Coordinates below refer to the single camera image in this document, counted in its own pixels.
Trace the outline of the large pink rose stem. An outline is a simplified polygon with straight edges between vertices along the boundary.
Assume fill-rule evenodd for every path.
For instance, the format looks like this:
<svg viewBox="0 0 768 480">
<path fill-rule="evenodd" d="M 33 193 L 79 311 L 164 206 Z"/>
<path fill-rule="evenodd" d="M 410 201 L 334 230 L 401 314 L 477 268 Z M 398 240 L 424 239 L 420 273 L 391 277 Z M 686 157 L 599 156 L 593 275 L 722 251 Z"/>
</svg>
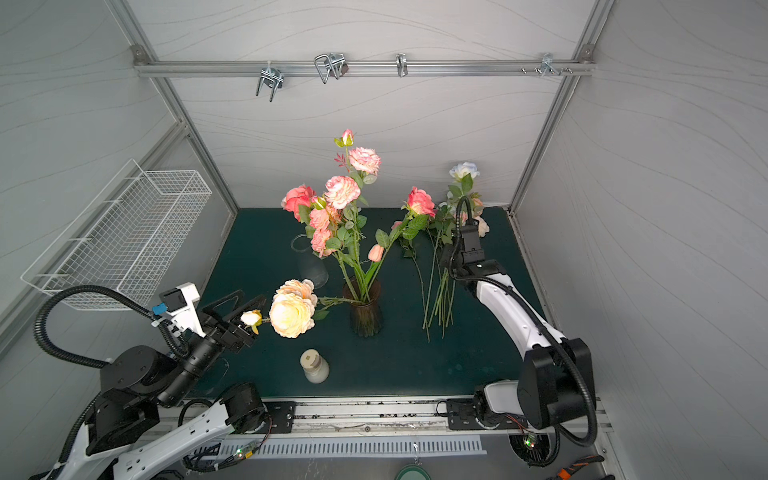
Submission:
<svg viewBox="0 0 768 480">
<path fill-rule="evenodd" d="M 281 201 L 283 210 L 294 215 L 303 224 L 309 223 L 310 212 L 318 199 L 316 192 L 309 186 L 301 185 L 289 190 Z"/>
</svg>

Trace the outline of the pink carnation spray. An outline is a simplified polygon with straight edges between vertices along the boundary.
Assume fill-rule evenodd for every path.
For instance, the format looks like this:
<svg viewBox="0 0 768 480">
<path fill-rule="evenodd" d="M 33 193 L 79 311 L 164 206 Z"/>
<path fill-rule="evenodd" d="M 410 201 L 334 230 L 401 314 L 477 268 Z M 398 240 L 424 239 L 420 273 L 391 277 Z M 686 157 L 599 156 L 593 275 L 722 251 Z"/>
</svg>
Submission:
<svg viewBox="0 0 768 480">
<path fill-rule="evenodd" d="M 324 259 L 333 257 L 337 260 L 342 272 L 349 296 L 354 300 L 360 299 L 360 293 L 353 286 L 353 276 L 357 274 L 355 267 L 356 237 L 353 228 L 341 210 L 329 204 L 325 198 L 311 198 L 308 227 L 312 230 L 310 238 L 314 254 Z"/>
</svg>

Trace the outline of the white blue rose stem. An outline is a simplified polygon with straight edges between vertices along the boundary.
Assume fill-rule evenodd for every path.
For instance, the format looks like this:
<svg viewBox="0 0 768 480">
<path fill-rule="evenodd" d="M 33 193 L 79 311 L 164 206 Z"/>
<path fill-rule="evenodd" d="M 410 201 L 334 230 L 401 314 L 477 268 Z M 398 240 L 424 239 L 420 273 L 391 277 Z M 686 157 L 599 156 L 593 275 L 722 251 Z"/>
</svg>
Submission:
<svg viewBox="0 0 768 480">
<path fill-rule="evenodd" d="M 459 200 L 461 197 L 466 197 L 472 204 L 471 216 L 478 223 L 479 235 L 484 237 L 489 232 L 489 227 L 482 218 L 485 205 L 481 195 L 474 191 L 475 179 L 479 175 L 476 164 L 472 162 L 459 163 L 449 170 L 449 175 L 452 182 L 448 185 L 446 199 L 440 204 L 444 219 L 454 222 Z"/>
</svg>

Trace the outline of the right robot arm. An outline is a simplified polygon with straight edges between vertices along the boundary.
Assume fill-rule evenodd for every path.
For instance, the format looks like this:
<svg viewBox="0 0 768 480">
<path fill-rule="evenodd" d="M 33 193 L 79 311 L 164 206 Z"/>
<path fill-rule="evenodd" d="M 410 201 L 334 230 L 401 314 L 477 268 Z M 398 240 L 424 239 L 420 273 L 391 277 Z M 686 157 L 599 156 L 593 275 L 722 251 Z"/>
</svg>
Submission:
<svg viewBox="0 0 768 480">
<path fill-rule="evenodd" d="M 589 349 L 581 340 L 568 340 L 552 329 L 519 294 L 498 263 L 484 257 L 479 222 L 463 218 L 465 212 L 471 211 L 471 200 L 460 198 L 446 268 L 495 315 L 523 358 L 516 384 L 522 415 L 536 429 L 554 428 L 547 456 L 540 461 L 528 460 L 527 464 L 545 467 L 558 455 L 562 438 L 582 447 L 591 446 L 596 439 Z"/>
</svg>

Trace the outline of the tall peach peony stem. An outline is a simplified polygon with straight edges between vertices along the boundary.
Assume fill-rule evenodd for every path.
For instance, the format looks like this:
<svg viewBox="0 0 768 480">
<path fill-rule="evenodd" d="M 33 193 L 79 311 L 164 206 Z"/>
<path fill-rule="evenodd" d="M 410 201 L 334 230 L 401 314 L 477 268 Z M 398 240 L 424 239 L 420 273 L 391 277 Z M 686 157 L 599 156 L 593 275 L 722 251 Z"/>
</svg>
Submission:
<svg viewBox="0 0 768 480">
<path fill-rule="evenodd" d="M 315 284 L 309 280 L 288 280 L 272 297 L 269 311 L 248 310 L 239 317 L 240 323 L 254 334 L 261 326 L 270 326 L 281 337 L 295 339 L 328 317 L 330 310 L 340 305 L 361 305 L 355 299 L 318 297 Z"/>
</svg>

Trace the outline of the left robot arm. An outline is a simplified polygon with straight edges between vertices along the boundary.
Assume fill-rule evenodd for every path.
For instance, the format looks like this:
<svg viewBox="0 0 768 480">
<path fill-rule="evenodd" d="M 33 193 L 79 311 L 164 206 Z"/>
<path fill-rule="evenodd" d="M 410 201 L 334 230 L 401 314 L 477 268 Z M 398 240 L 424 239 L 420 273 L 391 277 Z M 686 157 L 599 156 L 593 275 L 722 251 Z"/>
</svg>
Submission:
<svg viewBox="0 0 768 480">
<path fill-rule="evenodd" d="M 49 315 L 81 294 L 107 297 L 151 321 L 172 353 L 138 345 L 106 361 L 55 345 L 47 332 Z M 42 304 L 33 325 L 37 345 L 54 358 L 98 370 L 100 390 L 77 417 L 54 466 L 40 478 L 149 479 L 220 436 L 272 427 L 256 386 L 241 383 L 206 401 L 205 411 L 190 421 L 145 446 L 135 445 L 159 423 L 161 409 L 191 406 L 187 394 L 224 351 L 237 353 L 256 339 L 242 317 L 263 307 L 264 296 L 248 300 L 237 290 L 201 309 L 194 306 L 198 299 L 195 286 L 186 283 L 161 293 L 159 305 L 148 309 L 110 288 L 79 285 Z"/>
</svg>

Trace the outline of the tall pink peony stem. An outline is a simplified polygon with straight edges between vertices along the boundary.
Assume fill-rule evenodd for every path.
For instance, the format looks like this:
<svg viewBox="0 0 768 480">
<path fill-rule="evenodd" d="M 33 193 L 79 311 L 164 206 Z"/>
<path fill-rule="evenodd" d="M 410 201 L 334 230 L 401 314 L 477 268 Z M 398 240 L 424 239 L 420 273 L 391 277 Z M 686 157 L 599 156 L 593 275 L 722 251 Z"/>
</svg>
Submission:
<svg viewBox="0 0 768 480">
<path fill-rule="evenodd" d="M 336 162 L 344 169 L 341 175 L 331 177 L 325 184 L 323 198 L 338 210 L 349 221 L 356 237 L 355 267 L 357 274 L 353 281 L 357 282 L 359 291 L 363 274 L 370 264 L 368 253 L 364 254 L 361 242 L 364 239 L 363 227 L 367 224 L 367 218 L 361 213 L 361 207 L 367 203 L 362 195 L 363 187 L 368 181 L 377 179 L 381 159 L 373 149 L 357 147 L 354 133 L 347 129 L 340 137 L 334 140 L 341 152 L 336 157 Z"/>
</svg>

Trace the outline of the pink ribbed glass vase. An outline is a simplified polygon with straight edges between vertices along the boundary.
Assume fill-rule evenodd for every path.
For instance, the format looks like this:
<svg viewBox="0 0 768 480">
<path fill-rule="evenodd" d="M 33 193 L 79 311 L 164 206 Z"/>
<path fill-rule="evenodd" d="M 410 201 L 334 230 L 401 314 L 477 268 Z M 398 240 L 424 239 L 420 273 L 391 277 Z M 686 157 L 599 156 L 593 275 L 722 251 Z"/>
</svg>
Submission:
<svg viewBox="0 0 768 480">
<path fill-rule="evenodd" d="M 349 300 L 350 326 L 352 331 L 363 338 L 377 335 L 383 326 L 383 314 L 379 305 L 381 284 L 375 280 L 368 287 L 368 293 L 359 291 L 356 281 L 352 286 L 343 286 L 343 297 Z"/>
</svg>

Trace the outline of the clear ribbed glass vase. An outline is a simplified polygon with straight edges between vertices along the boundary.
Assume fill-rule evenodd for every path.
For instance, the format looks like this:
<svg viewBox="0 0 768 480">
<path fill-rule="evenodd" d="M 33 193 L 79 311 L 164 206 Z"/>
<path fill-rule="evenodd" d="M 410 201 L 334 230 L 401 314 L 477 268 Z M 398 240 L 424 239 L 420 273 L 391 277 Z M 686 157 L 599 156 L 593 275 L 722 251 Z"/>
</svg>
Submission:
<svg viewBox="0 0 768 480">
<path fill-rule="evenodd" d="M 311 240 L 304 234 L 297 235 L 290 243 L 302 280 L 310 280 L 316 289 L 322 288 L 329 279 L 323 261 L 315 255 Z"/>
</svg>

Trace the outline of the pink bud stem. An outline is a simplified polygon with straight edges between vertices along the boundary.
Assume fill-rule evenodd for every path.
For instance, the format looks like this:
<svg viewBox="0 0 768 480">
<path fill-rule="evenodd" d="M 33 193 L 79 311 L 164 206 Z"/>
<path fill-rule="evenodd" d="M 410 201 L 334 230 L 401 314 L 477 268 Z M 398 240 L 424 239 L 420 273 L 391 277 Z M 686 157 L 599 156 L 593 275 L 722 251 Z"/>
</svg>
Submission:
<svg viewBox="0 0 768 480">
<path fill-rule="evenodd" d="M 368 301 L 370 299 L 370 287 L 373 283 L 373 281 L 376 279 L 376 276 L 380 270 L 381 263 L 384 258 L 384 254 L 386 253 L 386 249 L 379 243 L 376 243 L 368 253 L 368 260 L 370 264 L 368 265 L 368 269 L 363 274 L 363 280 L 362 280 L 362 294 L 363 299 Z"/>
</svg>

